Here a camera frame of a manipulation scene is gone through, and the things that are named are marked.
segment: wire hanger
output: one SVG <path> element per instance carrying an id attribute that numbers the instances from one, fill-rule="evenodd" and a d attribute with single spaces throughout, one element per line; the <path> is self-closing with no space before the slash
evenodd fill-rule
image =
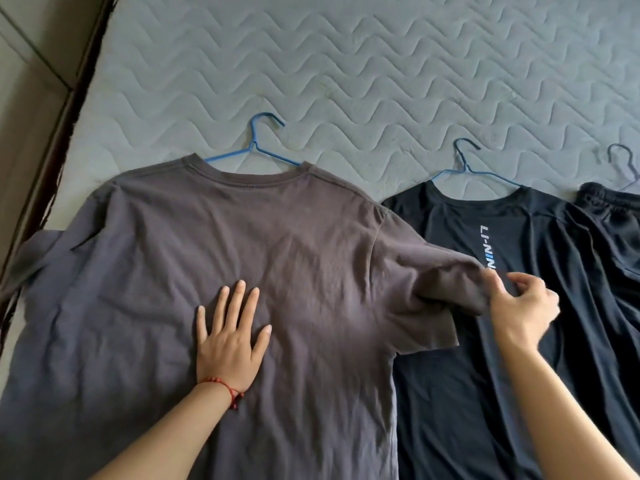
<path id="1" fill-rule="evenodd" d="M 627 162 L 627 166 L 629 167 L 629 170 L 631 170 L 631 173 L 633 173 L 635 177 L 635 180 L 633 182 L 625 185 L 619 190 L 619 192 L 622 192 L 623 190 L 628 189 L 631 185 L 638 183 L 638 181 L 640 180 L 640 173 L 638 173 L 638 170 L 634 165 L 634 153 L 631 151 L 631 149 L 628 146 L 624 144 L 614 143 L 609 145 L 609 147 L 607 148 L 607 156 L 609 157 L 609 163 L 612 163 L 611 149 L 615 147 L 622 148 L 624 151 L 626 151 L 629 154 L 629 161 Z"/>
<path id="2" fill-rule="evenodd" d="M 290 163 L 290 164 L 295 165 L 295 166 L 300 165 L 300 163 L 298 163 L 298 162 L 295 162 L 293 160 L 289 160 L 288 158 L 281 157 L 280 155 L 276 155 L 275 153 L 271 153 L 268 150 L 260 148 L 260 145 L 258 145 L 258 136 L 257 136 L 257 134 L 255 132 L 255 121 L 260 119 L 263 116 L 268 116 L 268 117 L 276 120 L 276 122 L 280 126 L 284 126 L 283 120 L 281 120 L 279 117 L 277 117 L 274 113 L 272 113 L 272 112 L 259 112 L 258 114 L 254 115 L 251 118 L 251 120 L 249 120 L 249 124 L 251 125 L 251 142 L 249 142 L 249 146 L 247 146 L 246 148 L 243 148 L 242 150 L 236 150 L 235 152 L 224 153 L 223 155 L 219 155 L 217 157 L 205 158 L 204 161 L 213 162 L 215 160 L 222 160 L 223 158 L 229 158 L 229 157 L 234 157 L 236 155 L 242 155 L 243 153 L 251 152 L 252 149 L 255 148 L 260 153 L 264 153 L 265 155 L 268 155 L 270 157 L 277 158 L 278 160 L 282 160 L 282 161 L 284 161 L 286 163 Z"/>
<path id="3" fill-rule="evenodd" d="M 457 138 L 453 142 L 453 147 L 456 149 L 457 154 L 460 155 L 460 159 L 462 160 L 462 170 L 455 170 L 453 168 L 447 168 L 447 169 L 444 169 L 444 170 L 440 170 L 433 177 L 431 177 L 429 179 L 430 181 L 434 181 L 437 177 L 441 176 L 443 173 L 472 173 L 473 175 L 491 175 L 492 177 L 500 178 L 500 180 L 503 180 L 503 181 L 507 182 L 508 184 L 515 185 L 516 187 L 520 186 L 520 184 L 517 184 L 513 180 L 509 180 L 508 178 L 501 177 L 500 175 L 498 175 L 497 173 L 494 173 L 492 171 L 476 171 L 476 170 L 473 170 L 469 166 L 469 163 L 467 163 L 467 159 L 465 158 L 464 153 L 462 153 L 462 151 L 460 150 L 460 147 L 458 146 L 458 142 L 459 141 L 466 141 L 471 146 L 473 146 L 476 150 L 478 150 L 478 151 L 481 150 L 480 146 L 478 146 L 476 143 L 471 141 L 469 138 Z"/>

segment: red bracelet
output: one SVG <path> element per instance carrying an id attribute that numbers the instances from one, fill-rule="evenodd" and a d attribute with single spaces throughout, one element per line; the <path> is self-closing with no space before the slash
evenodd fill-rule
<path id="1" fill-rule="evenodd" d="M 237 400 L 242 399 L 244 397 L 244 392 L 240 392 L 233 389 L 233 387 L 229 387 L 228 384 L 224 382 L 222 379 L 220 379 L 219 377 L 205 377 L 203 380 L 198 382 L 198 384 L 202 384 L 203 382 L 215 382 L 217 384 L 222 384 L 224 387 L 228 389 L 229 394 L 231 394 L 231 405 L 229 406 L 229 409 L 237 409 L 238 408 Z"/>

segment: quilted wavy pattern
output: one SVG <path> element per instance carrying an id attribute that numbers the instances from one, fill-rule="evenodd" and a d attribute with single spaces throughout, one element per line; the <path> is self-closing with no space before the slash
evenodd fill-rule
<path id="1" fill-rule="evenodd" d="M 640 152 L 638 0 L 120 0 L 72 139 L 48 227 L 117 173 L 248 140 L 385 197 L 454 163 L 570 198 L 625 182 Z M 216 163 L 273 173 L 259 155 Z M 457 198 L 511 190 L 450 177 Z"/>

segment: brown t-shirt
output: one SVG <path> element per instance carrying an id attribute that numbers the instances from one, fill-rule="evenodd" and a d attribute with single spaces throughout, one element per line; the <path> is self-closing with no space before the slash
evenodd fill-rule
<path id="1" fill-rule="evenodd" d="M 14 263 L 27 325 L 0 464 L 66 480 L 105 465 L 194 386 L 195 309 L 244 279 L 271 343 L 192 477 L 395 479 L 392 361 L 456 345 L 449 307 L 484 310 L 480 270 L 308 163 L 236 175 L 191 155 L 124 173 Z"/>

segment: hand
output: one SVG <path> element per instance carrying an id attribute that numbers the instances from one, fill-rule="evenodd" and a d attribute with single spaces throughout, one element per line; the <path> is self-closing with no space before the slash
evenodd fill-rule
<path id="1" fill-rule="evenodd" d="M 540 339 L 560 313 L 557 293 L 540 278 L 525 273 L 507 273 L 522 295 L 514 297 L 504 288 L 498 273 L 486 268 L 483 277 L 490 297 L 491 320 L 499 346 L 516 345 L 538 350 Z"/>
<path id="2" fill-rule="evenodd" d="M 269 345 L 271 325 L 264 327 L 251 348 L 251 326 L 260 291 L 254 288 L 246 300 L 240 324 L 237 325 L 240 307 L 244 298 L 244 281 L 236 284 L 236 290 L 227 311 L 225 309 L 229 288 L 220 290 L 220 297 L 213 316 L 211 335 L 207 333 L 204 306 L 198 307 L 197 336 L 198 357 L 196 375 L 198 382 L 206 378 L 220 378 L 229 387 L 239 392 L 249 389 L 262 363 Z"/>

